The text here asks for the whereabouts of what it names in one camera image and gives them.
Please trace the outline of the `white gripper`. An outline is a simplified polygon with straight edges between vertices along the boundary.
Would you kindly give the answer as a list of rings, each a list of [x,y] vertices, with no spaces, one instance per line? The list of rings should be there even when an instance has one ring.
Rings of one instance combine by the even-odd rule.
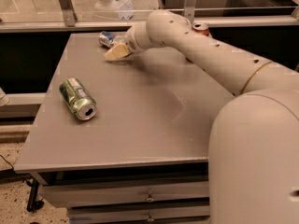
[[[131,52],[138,53],[154,47],[144,21],[133,25],[126,32],[126,36],[117,35],[114,38],[114,43],[116,45],[105,53],[105,58],[108,61],[122,59],[130,55]]]

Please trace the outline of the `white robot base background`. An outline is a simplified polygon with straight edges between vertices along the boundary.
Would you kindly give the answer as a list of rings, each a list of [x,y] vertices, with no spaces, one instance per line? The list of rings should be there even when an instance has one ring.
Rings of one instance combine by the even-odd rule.
[[[130,20],[133,14],[132,0],[98,0],[94,5],[94,17],[100,20]]]

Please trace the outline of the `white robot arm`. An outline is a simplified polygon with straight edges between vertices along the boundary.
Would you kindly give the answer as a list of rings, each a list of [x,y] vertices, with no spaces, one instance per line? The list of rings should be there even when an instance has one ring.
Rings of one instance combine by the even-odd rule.
[[[235,95],[209,138],[210,224],[299,224],[299,74],[205,30],[155,10],[106,57],[171,47]]]

